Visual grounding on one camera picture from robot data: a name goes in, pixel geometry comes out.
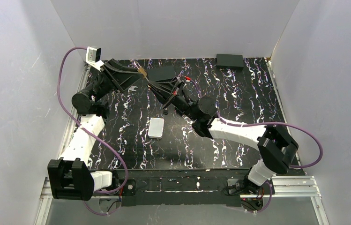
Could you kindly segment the brass padlock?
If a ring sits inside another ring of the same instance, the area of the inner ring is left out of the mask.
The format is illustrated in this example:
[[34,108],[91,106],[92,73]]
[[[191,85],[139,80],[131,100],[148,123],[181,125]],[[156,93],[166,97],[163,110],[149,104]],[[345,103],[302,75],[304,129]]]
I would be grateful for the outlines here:
[[146,80],[148,80],[148,74],[145,69],[137,61],[134,61],[133,64],[137,68],[137,71],[141,73]]

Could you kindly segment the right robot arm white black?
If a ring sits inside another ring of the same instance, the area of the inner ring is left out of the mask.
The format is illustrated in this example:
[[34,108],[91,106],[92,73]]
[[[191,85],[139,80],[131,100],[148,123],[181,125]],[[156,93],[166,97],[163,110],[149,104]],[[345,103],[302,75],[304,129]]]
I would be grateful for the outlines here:
[[171,81],[148,81],[148,87],[165,108],[173,105],[181,116],[187,116],[192,128],[201,137],[225,139],[259,151],[261,159],[253,165],[243,179],[227,185],[228,195],[256,193],[276,175],[287,174],[299,145],[280,123],[267,125],[246,124],[226,120],[219,116],[216,101],[209,96],[190,98],[180,78]]

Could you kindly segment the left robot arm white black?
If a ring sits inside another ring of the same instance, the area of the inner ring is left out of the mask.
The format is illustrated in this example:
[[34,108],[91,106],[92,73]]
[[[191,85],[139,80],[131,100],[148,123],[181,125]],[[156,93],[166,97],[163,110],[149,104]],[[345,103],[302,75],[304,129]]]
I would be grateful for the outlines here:
[[127,91],[146,77],[143,68],[126,67],[114,59],[106,62],[87,60],[86,63],[97,72],[97,76],[72,97],[73,107],[81,116],[77,129],[64,152],[58,159],[50,160],[47,166],[55,199],[87,201],[101,189],[118,187],[113,184],[112,172],[91,172],[87,166],[98,135],[109,117],[108,102],[102,97],[113,91]]

